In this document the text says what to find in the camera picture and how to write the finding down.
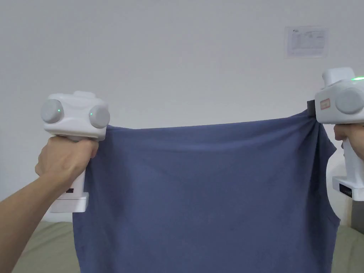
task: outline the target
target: hand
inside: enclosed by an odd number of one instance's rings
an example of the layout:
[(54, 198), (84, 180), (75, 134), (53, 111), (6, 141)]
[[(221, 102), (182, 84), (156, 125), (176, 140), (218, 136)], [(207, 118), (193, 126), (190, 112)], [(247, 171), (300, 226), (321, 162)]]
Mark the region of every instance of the hand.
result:
[(334, 127), (335, 139), (350, 141), (351, 147), (359, 158), (364, 160), (364, 127), (358, 124), (340, 124)]
[(39, 175), (61, 176), (59, 179), (68, 189), (73, 181), (86, 169), (90, 158), (94, 158), (98, 142), (81, 140), (73, 142), (65, 137), (51, 137), (38, 157), (35, 172)]

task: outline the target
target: paper sheet on wall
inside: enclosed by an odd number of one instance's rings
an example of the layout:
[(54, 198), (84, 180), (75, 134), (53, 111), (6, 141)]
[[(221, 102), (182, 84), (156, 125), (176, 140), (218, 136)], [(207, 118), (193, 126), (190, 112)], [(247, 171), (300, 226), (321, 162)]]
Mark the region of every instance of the paper sheet on wall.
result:
[(323, 58), (328, 53), (328, 28), (286, 27), (288, 58)]

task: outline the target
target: gripper handle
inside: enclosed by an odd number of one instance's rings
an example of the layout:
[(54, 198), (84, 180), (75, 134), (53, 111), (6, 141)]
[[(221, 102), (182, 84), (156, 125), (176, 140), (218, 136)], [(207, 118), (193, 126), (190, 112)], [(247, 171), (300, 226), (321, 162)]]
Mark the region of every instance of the gripper handle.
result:
[(354, 152), (348, 138), (343, 141), (343, 146), (347, 183), (355, 189), (364, 188), (364, 162)]
[(77, 199), (83, 194), (83, 185), (85, 183), (85, 171), (72, 183), (71, 187), (62, 194), (58, 199)]

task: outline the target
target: black clamp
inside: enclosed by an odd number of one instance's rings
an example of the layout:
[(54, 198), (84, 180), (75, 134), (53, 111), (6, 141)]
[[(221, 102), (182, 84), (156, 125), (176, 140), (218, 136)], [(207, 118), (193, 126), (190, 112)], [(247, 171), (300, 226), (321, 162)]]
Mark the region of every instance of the black clamp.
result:
[(315, 100), (307, 101), (307, 114), (313, 118), (316, 117)]

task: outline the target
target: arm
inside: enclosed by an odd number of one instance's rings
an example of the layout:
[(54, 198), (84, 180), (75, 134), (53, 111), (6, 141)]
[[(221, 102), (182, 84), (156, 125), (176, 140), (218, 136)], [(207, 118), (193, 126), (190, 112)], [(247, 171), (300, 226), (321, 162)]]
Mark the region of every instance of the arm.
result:
[(10, 273), (51, 204), (96, 155), (97, 142), (50, 138), (35, 167), (40, 176), (0, 202), (0, 272)]
[(345, 140), (348, 138), (355, 153), (360, 159), (364, 160), (364, 127), (362, 125), (335, 125), (334, 132), (336, 140)]

